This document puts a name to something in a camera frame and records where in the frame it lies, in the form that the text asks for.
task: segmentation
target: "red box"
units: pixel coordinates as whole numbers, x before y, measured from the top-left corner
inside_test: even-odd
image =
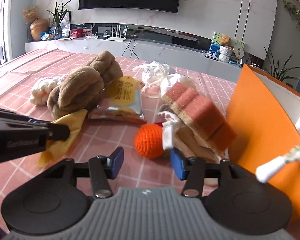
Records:
[[[75,37],[75,38],[82,37],[82,29],[70,30],[70,37]]]

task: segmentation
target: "red and beige sponge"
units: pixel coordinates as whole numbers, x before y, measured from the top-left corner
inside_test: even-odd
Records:
[[[177,82],[162,98],[194,135],[221,154],[236,138],[236,133],[215,104],[192,88]]]

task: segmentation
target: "screw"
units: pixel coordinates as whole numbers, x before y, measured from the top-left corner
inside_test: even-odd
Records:
[[[196,189],[190,188],[190,189],[186,189],[183,192],[183,195],[185,197],[197,197],[197,196],[199,196],[199,191],[197,191]]]
[[[98,198],[107,198],[111,196],[111,191],[107,189],[100,189],[96,191],[95,195]]]

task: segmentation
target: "orange cardboard box flap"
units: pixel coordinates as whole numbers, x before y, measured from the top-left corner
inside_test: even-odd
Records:
[[[229,147],[230,159],[253,173],[258,166],[300,145],[291,118],[247,65],[227,108],[227,120],[238,135]],[[293,219],[300,218],[300,163],[285,166],[269,183],[288,195]]]

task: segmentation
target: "yellow snack package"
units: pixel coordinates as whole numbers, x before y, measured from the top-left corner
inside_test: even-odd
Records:
[[[93,109],[88,118],[111,119],[144,124],[141,88],[144,86],[133,77],[123,76],[107,88],[107,97]]]

